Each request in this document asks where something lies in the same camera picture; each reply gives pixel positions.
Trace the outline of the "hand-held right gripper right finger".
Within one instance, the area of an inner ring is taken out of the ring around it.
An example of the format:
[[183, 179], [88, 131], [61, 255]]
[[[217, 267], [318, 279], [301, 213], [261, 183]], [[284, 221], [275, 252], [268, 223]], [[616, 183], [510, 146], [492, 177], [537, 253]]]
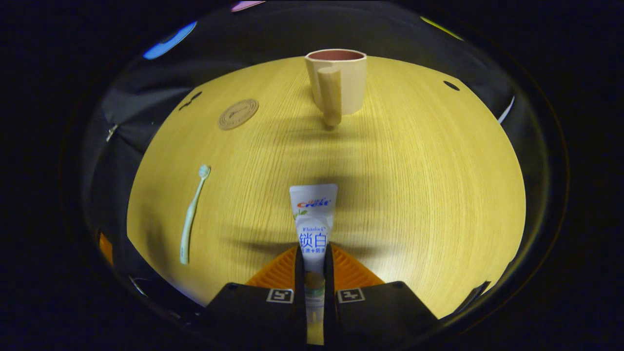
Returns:
[[403, 281], [383, 282], [335, 244], [325, 258], [326, 347], [417, 347], [439, 319]]

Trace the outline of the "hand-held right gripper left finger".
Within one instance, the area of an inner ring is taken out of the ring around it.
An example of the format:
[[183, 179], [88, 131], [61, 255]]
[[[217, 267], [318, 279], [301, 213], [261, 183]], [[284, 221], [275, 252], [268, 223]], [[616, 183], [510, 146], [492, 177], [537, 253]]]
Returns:
[[302, 253], [295, 246], [249, 284], [226, 284], [205, 307], [205, 337], [220, 347], [304, 347], [304, 273]]

